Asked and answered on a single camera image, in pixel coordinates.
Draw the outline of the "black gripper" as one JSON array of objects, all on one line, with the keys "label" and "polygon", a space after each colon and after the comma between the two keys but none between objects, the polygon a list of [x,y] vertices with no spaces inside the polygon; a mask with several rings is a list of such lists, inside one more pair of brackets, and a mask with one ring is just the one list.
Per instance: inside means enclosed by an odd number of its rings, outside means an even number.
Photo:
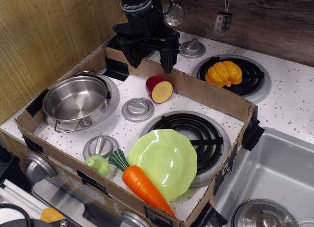
[{"label": "black gripper", "polygon": [[143,59],[143,49],[160,53],[160,64],[170,74],[181,50],[180,34],[164,23],[164,14],[172,6],[122,6],[128,22],[116,24],[118,44],[129,64],[137,68]]}]

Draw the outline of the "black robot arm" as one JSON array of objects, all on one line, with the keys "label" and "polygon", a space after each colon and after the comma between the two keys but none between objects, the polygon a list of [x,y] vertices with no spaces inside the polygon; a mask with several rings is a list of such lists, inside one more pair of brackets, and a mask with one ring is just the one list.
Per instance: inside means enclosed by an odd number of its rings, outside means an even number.
[{"label": "black robot arm", "polygon": [[129,64],[137,68],[143,50],[158,51],[165,74],[171,73],[180,53],[180,34],[164,23],[164,16],[173,9],[171,0],[121,0],[127,23],[113,26],[118,45]]}]

